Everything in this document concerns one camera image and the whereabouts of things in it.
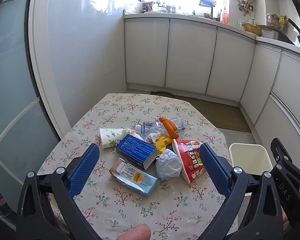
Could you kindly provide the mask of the right hand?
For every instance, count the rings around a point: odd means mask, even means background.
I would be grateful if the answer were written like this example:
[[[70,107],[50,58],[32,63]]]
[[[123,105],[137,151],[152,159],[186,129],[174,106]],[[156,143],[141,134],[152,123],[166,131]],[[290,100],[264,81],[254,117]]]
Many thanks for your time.
[[[283,230],[285,231],[286,228],[289,226],[289,220],[287,218],[286,213],[282,210],[282,220],[283,220]]]

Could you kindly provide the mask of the left hand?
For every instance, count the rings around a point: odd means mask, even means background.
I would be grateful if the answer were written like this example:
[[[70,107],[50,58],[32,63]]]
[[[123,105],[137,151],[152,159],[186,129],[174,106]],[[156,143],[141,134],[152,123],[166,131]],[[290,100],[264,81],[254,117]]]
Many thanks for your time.
[[[139,224],[129,231],[121,234],[116,240],[150,240],[151,229],[147,224]]]

